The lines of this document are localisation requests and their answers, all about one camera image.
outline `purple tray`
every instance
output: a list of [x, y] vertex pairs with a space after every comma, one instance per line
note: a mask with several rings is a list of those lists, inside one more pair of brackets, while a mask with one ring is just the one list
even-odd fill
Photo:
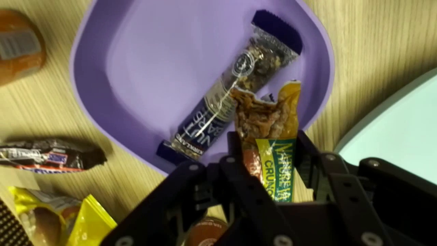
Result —
[[[158, 144], [241, 51], [259, 8], [286, 21], [303, 41], [301, 56], [259, 94], [277, 94], [285, 81], [300, 79], [299, 119], [307, 129], [330, 93], [333, 58], [303, 0], [95, 0], [72, 51], [77, 100], [112, 141], [170, 172], [174, 165], [155, 156]], [[217, 161], [225, 152], [224, 134], [202, 161]]]

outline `wooden table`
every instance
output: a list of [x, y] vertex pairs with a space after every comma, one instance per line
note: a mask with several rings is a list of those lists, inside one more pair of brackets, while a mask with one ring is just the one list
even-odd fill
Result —
[[[435, 0], [307, 0], [333, 44], [336, 78], [325, 112], [307, 131], [315, 145], [331, 150], [341, 135], [372, 107], [422, 73], [437, 67]], [[16, 137], [76, 137], [105, 150], [103, 167], [73, 175], [38, 176], [0, 170], [0, 197], [8, 186], [24, 186], [83, 198], [88, 193], [123, 219], [161, 181], [105, 138], [75, 101], [68, 77], [73, 37], [90, 0], [0, 0], [41, 29], [47, 63], [41, 73], [0, 88], [0, 141]], [[297, 189], [299, 200], [308, 193]]]

